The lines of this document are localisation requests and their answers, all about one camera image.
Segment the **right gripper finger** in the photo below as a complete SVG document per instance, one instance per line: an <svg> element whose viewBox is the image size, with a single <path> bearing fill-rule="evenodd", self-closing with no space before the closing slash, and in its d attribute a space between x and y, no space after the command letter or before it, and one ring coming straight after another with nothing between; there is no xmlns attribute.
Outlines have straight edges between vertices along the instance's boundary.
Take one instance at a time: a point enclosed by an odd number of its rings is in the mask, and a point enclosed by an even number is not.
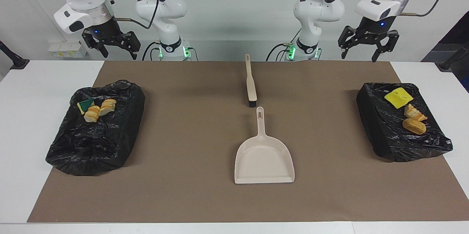
<svg viewBox="0 0 469 234"><path fill-rule="evenodd" d="M122 33L119 36L119 47L129 52L133 60L137 59L138 52L141 48L141 43L137 38L135 32L129 31Z"/></svg>
<svg viewBox="0 0 469 234"><path fill-rule="evenodd" d="M84 29L81 36L89 49L97 50L104 58L108 58L109 52L104 40L95 39L88 29Z"/></svg>

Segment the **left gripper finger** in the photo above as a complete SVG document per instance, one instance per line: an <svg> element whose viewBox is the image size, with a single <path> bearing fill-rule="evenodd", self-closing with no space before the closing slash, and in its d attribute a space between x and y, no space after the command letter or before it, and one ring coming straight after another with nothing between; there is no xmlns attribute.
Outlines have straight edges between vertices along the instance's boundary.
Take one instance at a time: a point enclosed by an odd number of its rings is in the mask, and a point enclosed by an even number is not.
<svg viewBox="0 0 469 234"><path fill-rule="evenodd" d="M378 34L372 37L372 43L375 44L377 47L374 54L372 55L372 62L377 62L377 59L379 58L380 54L383 54L385 52L392 52L397 44L397 40L399 39L399 37L400 35L397 30L391 30L387 32L386 35ZM387 38L388 40L385 44L382 44L381 41L385 38Z"/></svg>
<svg viewBox="0 0 469 234"><path fill-rule="evenodd" d="M341 58L345 59L349 49L361 44L361 40L361 27L352 28L350 26L345 26L340 37L338 38L338 46L341 49Z"/></svg>

